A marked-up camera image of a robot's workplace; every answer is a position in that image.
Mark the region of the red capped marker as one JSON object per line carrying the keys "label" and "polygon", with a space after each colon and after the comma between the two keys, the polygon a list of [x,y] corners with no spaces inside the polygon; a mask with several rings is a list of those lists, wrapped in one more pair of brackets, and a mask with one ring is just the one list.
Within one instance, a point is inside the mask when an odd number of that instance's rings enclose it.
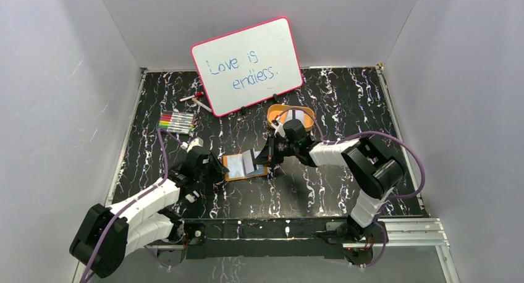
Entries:
{"label": "red capped marker", "polygon": [[191,100],[191,99],[194,99],[194,98],[199,98],[199,97],[201,97],[203,95],[204,95],[204,92],[200,91],[200,92],[195,93],[194,95],[190,95],[190,96],[186,96],[184,98],[181,98],[181,99],[179,99],[179,101],[180,102],[185,102],[185,101],[188,101],[188,100]]}

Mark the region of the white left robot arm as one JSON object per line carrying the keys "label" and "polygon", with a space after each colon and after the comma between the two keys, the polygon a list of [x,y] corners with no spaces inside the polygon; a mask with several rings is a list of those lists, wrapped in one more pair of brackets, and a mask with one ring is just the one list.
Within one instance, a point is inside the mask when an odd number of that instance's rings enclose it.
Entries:
{"label": "white left robot arm", "polygon": [[152,242],[180,242],[185,237],[184,223],[168,208],[196,202],[204,185],[222,182],[228,171],[210,149],[188,148],[183,160],[146,190],[111,206],[93,205],[69,253],[86,267],[88,274],[105,278],[126,256]]}

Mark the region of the orange oval tray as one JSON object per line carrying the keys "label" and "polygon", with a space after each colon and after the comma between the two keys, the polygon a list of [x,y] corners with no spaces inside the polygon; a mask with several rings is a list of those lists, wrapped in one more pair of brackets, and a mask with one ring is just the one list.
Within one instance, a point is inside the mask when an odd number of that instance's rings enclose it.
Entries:
{"label": "orange oval tray", "polygon": [[273,104],[269,107],[266,115],[268,125],[271,127],[271,122],[275,119],[282,123],[286,122],[288,112],[292,109],[300,109],[305,113],[304,122],[302,122],[302,124],[307,131],[310,131],[315,126],[316,116],[312,109],[303,106],[291,106],[286,104]]}

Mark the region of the small white object on table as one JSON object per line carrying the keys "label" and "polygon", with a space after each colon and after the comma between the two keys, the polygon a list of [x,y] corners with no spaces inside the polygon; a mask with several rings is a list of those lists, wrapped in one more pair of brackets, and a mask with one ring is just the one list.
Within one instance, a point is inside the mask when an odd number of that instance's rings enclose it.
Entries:
{"label": "small white object on table", "polygon": [[189,192],[185,195],[185,201],[189,203],[194,203],[201,197],[200,193],[196,190],[193,190],[192,192]]}

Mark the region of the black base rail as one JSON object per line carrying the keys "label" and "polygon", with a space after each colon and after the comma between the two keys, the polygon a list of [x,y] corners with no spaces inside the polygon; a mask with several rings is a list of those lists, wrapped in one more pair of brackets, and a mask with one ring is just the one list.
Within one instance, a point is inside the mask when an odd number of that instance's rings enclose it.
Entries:
{"label": "black base rail", "polygon": [[384,254],[388,242],[381,221],[353,231],[345,217],[187,219],[175,240],[153,242],[148,248],[169,263],[168,253],[178,251],[183,260],[310,256],[368,266]]}

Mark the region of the card with black stripe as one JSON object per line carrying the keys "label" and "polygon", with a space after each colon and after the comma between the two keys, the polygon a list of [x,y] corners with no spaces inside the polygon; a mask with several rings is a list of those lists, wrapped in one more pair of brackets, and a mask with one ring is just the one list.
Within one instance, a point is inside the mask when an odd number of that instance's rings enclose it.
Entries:
{"label": "card with black stripe", "polygon": [[252,174],[257,171],[257,165],[255,164],[255,151],[254,149],[249,149],[242,153],[242,162],[244,167],[245,175]]}

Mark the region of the black whiteboard stand foot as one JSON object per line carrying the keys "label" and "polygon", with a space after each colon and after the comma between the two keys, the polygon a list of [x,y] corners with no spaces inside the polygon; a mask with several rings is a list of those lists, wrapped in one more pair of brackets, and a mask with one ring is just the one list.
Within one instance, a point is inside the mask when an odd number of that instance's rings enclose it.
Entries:
{"label": "black whiteboard stand foot", "polygon": [[281,98],[279,95],[277,95],[277,94],[273,94],[273,102],[274,102],[275,104],[279,104],[279,103],[281,102],[281,99],[282,99],[282,98]]}

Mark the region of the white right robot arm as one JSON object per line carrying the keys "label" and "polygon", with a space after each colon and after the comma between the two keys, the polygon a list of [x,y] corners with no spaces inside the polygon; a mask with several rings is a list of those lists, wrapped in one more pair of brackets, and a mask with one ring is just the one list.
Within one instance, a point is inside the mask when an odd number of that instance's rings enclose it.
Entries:
{"label": "white right robot arm", "polygon": [[364,242],[373,233],[373,224],[382,205],[407,171],[402,160],[385,144],[385,139],[403,145],[398,138],[376,131],[357,133],[337,142],[315,140],[300,120],[292,119],[278,125],[268,136],[253,163],[275,166],[284,158],[295,156],[309,167],[349,168],[360,192],[347,217],[347,225],[338,234]]}

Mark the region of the pink framed whiteboard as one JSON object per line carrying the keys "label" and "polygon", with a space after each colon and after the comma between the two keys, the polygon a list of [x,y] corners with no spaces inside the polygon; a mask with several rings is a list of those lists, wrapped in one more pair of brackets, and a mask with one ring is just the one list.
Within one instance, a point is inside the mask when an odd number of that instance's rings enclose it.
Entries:
{"label": "pink framed whiteboard", "polygon": [[287,17],[195,44],[191,55],[216,117],[303,85]]}

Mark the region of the striped card in tray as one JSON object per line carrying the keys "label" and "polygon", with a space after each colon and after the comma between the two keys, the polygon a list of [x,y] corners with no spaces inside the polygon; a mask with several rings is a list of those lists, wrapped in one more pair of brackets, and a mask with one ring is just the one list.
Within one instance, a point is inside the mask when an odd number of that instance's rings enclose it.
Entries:
{"label": "striped card in tray", "polygon": [[299,120],[300,122],[304,122],[305,113],[300,109],[292,109],[288,112],[287,115],[287,121],[289,120]]}

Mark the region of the pack of coloured markers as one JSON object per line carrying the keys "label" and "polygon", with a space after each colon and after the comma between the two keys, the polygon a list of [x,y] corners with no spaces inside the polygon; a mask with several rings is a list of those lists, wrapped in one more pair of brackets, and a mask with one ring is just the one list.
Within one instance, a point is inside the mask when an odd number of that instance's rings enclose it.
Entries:
{"label": "pack of coloured markers", "polygon": [[161,114],[158,122],[160,129],[184,135],[192,133],[194,125],[195,114],[191,112],[166,111]]}

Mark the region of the white marker pen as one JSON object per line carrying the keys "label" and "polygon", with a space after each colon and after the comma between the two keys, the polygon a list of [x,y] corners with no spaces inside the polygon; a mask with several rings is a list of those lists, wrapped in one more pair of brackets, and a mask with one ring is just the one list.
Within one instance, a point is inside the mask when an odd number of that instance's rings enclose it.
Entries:
{"label": "white marker pen", "polygon": [[198,99],[196,99],[196,98],[192,98],[192,101],[193,101],[195,104],[199,105],[201,108],[205,109],[206,111],[208,111],[208,112],[213,112],[213,110],[212,110],[209,106],[207,106],[206,104],[202,103],[202,102],[199,101]]}

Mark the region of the orange leather card holder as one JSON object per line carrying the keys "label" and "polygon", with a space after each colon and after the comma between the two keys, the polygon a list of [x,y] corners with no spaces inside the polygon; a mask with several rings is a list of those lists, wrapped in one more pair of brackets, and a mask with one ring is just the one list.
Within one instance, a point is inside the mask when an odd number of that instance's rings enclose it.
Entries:
{"label": "orange leather card holder", "polygon": [[[260,150],[255,150],[255,156],[257,157],[260,153]],[[257,165],[257,171],[245,175],[243,162],[242,162],[242,153],[224,155],[222,157],[222,163],[229,169],[229,173],[226,175],[226,181],[235,181],[243,180],[254,177],[266,176],[268,174],[268,168],[264,165]]]}

